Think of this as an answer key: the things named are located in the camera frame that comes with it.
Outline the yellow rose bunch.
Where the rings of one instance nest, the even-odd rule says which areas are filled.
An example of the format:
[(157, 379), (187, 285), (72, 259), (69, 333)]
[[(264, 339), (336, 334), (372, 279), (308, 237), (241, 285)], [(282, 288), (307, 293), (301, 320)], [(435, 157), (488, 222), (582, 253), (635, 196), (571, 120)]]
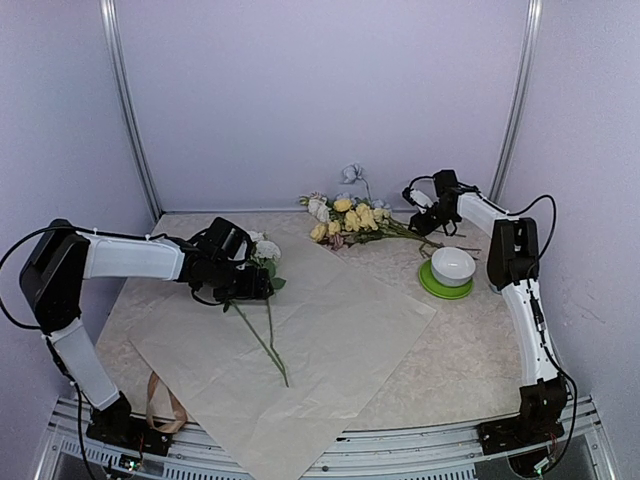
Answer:
[(350, 198), (338, 198), (330, 201), (330, 221), (321, 223), (316, 220), (309, 236), (317, 244), (325, 245), (325, 239), (329, 235), (342, 235), (349, 246), (364, 245), (370, 242), (384, 239), (404, 239), (418, 241), (419, 252), (427, 257), (426, 252), (435, 251), (443, 247), (443, 244), (428, 240), (423, 236), (411, 232), (404, 223), (395, 220), (388, 209), (373, 208), (368, 200), (352, 200)]

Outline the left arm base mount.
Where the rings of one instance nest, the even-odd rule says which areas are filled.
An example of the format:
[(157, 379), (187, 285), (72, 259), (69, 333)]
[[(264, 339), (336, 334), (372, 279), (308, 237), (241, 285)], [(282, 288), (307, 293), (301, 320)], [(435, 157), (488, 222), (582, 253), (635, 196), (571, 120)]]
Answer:
[(128, 407), (112, 405), (105, 411), (93, 409), (86, 436), (107, 445), (142, 454), (166, 457), (171, 434), (152, 429), (145, 419), (132, 416)]

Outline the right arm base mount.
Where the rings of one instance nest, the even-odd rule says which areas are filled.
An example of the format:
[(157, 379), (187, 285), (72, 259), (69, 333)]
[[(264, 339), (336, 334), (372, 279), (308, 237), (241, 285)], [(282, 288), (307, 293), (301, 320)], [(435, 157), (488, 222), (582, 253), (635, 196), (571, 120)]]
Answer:
[(567, 404), (563, 389), (519, 389), (520, 408), (515, 416), (480, 423), (476, 430), (484, 455), (516, 450), (561, 437), (560, 416)]

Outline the white pink flower stem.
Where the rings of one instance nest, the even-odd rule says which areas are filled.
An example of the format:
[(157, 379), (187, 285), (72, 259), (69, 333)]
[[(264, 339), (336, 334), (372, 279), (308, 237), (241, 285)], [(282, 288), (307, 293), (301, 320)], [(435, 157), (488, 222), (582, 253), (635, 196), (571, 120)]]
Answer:
[(307, 196), (302, 195), (299, 197), (299, 204), (304, 206), (318, 222), (328, 223), (330, 221), (331, 208), (325, 195), (319, 192), (313, 192)]

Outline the pink rose stem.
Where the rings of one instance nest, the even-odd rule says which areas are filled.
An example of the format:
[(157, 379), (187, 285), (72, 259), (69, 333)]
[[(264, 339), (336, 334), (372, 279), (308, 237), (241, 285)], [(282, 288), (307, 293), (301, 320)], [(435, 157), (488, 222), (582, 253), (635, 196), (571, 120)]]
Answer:
[(283, 361), (281, 360), (281, 357), (280, 357), (279, 353), (274, 349), (274, 344), (272, 342), (272, 340), (273, 340), (273, 322), (272, 322), (272, 319), (268, 318), (268, 326), (269, 326), (269, 333), (270, 333), (271, 342), (269, 344), (267, 344), (263, 340), (262, 336), (259, 334), (257, 329), (254, 327), (254, 325), (251, 323), (251, 321), (249, 320), (249, 318), (246, 315), (246, 313), (240, 308), (240, 306), (235, 301), (230, 300), (230, 301), (226, 301), (226, 302), (223, 303), (223, 311), (227, 312), (229, 310), (234, 310), (240, 316), (240, 318), (244, 322), (244, 325), (249, 329), (249, 331), (251, 332), (251, 334), (254, 337), (254, 339), (258, 342), (258, 344), (260, 345), (262, 350), (269, 357), (269, 359), (272, 362), (272, 364), (279, 371), (280, 375), (283, 378), (283, 381), (284, 381), (285, 385), (288, 386), (289, 382), (288, 382), (288, 375), (287, 375), (286, 367), (285, 367)]

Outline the pink wrapping paper sheet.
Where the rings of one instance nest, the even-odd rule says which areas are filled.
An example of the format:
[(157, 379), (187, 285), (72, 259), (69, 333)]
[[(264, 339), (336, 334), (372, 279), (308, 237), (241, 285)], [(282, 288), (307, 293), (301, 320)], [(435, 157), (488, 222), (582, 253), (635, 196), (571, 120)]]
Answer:
[(289, 385), (234, 311), (177, 292), (129, 333), (187, 412), (256, 479), (297, 479), (352, 423), (434, 310), (299, 235), (275, 230), (285, 286), (242, 302)]

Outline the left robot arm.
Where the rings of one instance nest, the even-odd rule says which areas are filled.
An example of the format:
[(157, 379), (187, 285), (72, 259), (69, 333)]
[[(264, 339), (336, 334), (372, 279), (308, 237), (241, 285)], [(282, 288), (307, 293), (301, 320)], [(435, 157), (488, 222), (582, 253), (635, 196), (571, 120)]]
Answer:
[(145, 279), (186, 285), (193, 299), (207, 287), (211, 306), (267, 300), (275, 292), (269, 269), (252, 258), (257, 244), (217, 217), (188, 239), (166, 233), (136, 236), (85, 229), (56, 219), (34, 234), (38, 242), (19, 274), (19, 287), (59, 370), (92, 408), (92, 423), (121, 445), (133, 443), (140, 424), (98, 359), (81, 320), (85, 283)]

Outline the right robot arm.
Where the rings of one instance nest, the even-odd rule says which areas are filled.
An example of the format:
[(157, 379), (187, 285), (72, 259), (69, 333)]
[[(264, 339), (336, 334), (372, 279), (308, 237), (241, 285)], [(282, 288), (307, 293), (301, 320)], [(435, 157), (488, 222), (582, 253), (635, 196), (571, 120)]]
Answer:
[(410, 219), (412, 231), (426, 236), (467, 220), (490, 238), (486, 263), (489, 284), (504, 299), (519, 336), (522, 386), (519, 413), (511, 423), (512, 436), (523, 444), (535, 442), (540, 435), (561, 437), (567, 377), (555, 358), (545, 324), (538, 282), (543, 249), (538, 244), (535, 220), (497, 206), (478, 187), (460, 182), (453, 170), (424, 178), (434, 184), (434, 200), (413, 183), (402, 192), (418, 209)]

